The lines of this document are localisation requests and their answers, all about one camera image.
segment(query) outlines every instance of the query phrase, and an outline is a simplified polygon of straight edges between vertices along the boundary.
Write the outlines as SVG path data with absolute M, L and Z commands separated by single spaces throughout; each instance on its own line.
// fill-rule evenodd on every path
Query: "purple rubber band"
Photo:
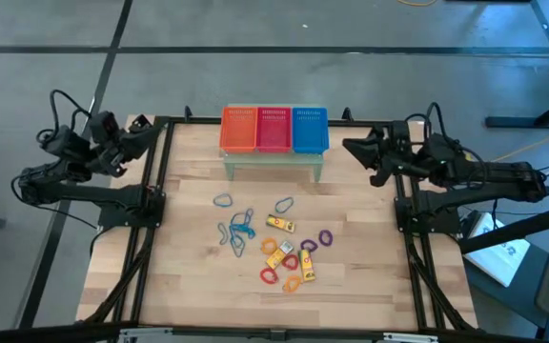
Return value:
M 313 247 L 310 248 L 310 249 L 309 249 L 309 248 L 305 248 L 304 245 L 305 245 L 305 244 L 309 244 L 309 243 L 310 243 L 311 245 L 313 245 Z M 316 242 L 315 242 L 313 239 L 305 239 L 305 240 L 302 241 L 302 243 L 300 243 L 300 249 L 301 249 L 301 250 L 307 250 L 307 251 L 309 251 L 309 252 L 314 252 L 318 247 L 319 247 L 319 246 L 316 244 Z
M 328 236 L 330 236 L 330 241 L 329 242 L 325 242 L 323 240 L 323 236 L 326 235 L 326 234 Z M 319 242 L 321 242 L 321 244 L 323 244 L 326 247 L 331 246 L 332 243 L 334 242 L 334 237 L 332 236 L 332 232 L 329 231 L 329 230 L 321 230 L 321 232 L 319 233 Z

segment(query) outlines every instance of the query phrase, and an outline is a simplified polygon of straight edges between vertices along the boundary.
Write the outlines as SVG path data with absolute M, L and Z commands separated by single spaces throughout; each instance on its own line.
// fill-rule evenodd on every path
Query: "red basket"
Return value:
M 292 147 L 292 109 L 257 108 L 257 150 L 288 152 Z
M 221 118 L 219 147 L 225 152 L 241 153 L 255 150 L 257 108 L 226 107 Z

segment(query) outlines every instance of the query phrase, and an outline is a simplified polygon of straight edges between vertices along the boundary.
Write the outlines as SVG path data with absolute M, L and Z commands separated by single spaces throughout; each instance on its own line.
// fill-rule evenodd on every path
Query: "clear plastic stand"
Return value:
M 234 168 L 247 165 L 312 166 L 315 182 L 321 178 L 323 154 L 316 153 L 225 153 L 224 166 L 228 180 L 234 180 Z

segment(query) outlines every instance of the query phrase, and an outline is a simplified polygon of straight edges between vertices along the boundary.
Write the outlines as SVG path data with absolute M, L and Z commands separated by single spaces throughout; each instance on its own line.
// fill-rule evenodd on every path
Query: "orange basket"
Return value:
M 257 108 L 225 107 L 221 118 L 219 148 L 242 153 L 255 150 Z

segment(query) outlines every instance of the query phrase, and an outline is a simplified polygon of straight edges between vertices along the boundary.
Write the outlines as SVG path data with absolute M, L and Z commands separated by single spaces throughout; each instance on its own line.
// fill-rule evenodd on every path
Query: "blue basket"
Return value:
M 292 118 L 295 152 L 323 153 L 330 148 L 327 109 L 294 108 Z

